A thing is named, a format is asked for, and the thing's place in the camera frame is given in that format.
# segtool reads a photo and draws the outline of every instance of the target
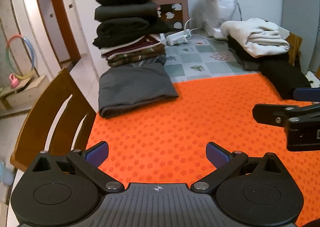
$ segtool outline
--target doorway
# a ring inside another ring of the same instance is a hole
[[[54,55],[61,68],[71,71],[81,59],[81,55],[72,34],[63,0],[37,0],[37,3]]]

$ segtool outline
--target crosshair marking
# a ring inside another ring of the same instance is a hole
[[[164,188],[162,188],[161,186],[156,186],[155,188],[153,188],[154,190],[156,190],[156,191],[161,191],[162,189],[164,189]]]

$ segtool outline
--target black clamp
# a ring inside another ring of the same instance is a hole
[[[108,156],[100,142],[65,157],[40,153],[13,191],[24,227],[281,226],[294,227],[303,196],[274,153],[250,158],[210,142],[217,168],[191,185],[122,183],[100,171]]]
[[[257,104],[252,114],[258,123],[283,127],[289,151],[320,150],[320,104],[306,107]]]

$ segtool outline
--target power strip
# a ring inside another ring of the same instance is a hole
[[[173,46],[175,44],[186,44],[188,42],[188,38],[191,38],[190,29],[186,29],[184,31],[172,34],[167,36],[167,44]]]

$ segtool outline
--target wooden chair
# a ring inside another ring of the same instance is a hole
[[[44,90],[25,119],[10,158],[12,165],[25,171],[36,155],[44,150],[52,123],[63,103],[71,95],[54,129],[49,152],[53,156],[68,153],[78,126],[84,117],[74,149],[85,150],[96,113],[71,78],[68,70],[63,69]]]

